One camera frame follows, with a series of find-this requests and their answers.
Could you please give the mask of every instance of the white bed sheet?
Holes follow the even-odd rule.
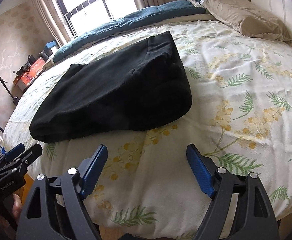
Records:
[[[87,64],[167,30],[190,82],[190,111],[150,131],[40,143],[43,155],[29,174],[60,175],[105,144],[108,161],[85,201],[92,220],[146,238],[191,239],[210,203],[186,160],[186,147],[194,143],[232,173],[260,174],[275,215],[285,217],[292,212],[292,48],[280,41],[243,37],[217,21],[164,24],[121,34],[47,70],[21,97],[8,121],[6,148],[18,143],[29,148],[37,142],[28,130],[31,120],[70,64]],[[222,235],[229,228],[228,220]]]

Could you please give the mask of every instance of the beige pillow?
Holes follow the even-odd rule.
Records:
[[[271,41],[291,41],[285,24],[270,12],[260,10],[248,0],[201,0],[219,21],[242,35]]]

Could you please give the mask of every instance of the window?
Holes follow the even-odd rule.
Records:
[[[137,11],[134,0],[57,0],[74,37]]]

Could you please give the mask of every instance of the wall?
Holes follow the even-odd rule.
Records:
[[[14,95],[22,95],[12,81],[17,71],[27,61],[28,55],[36,56],[53,37],[35,12],[31,0],[0,15],[0,76]],[[5,127],[15,106],[0,82],[0,125]]]

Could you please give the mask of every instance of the window frame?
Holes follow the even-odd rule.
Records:
[[[71,34],[73,35],[73,37],[78,36],[75,28],[73,27],[73,25],[71,23],[70,18],[73,15],[75,15],[77,12],[81,11],[82,9],[84,9],[85,7],[89,6],[90,4],[92,4],[93,2],[95,2],[97,0],[86,0],[86,1],[83,1],[81,4],[79,4],[78,6],[76,6],[75,8],[73,8],[70,11],[67,11],[66,6],[65,6],[63,0],[56,0],[56,1],[57,1],[57,4],[58,4],[59,8],[60,8],[61,14],[63,15],[62,18],[65,19],[65,22],[67,23],[68,28],[69,28]],[[102,2],[103,2],[104,7],[105,7],[105,9],[107,11],[107,14],[108,14],[109,19],[110,20],[113,20],[114,17],[113,17],[113,15],[111,13],[111,10],[109,10],[109,8],[107,6],[106,0],[102,0]]]

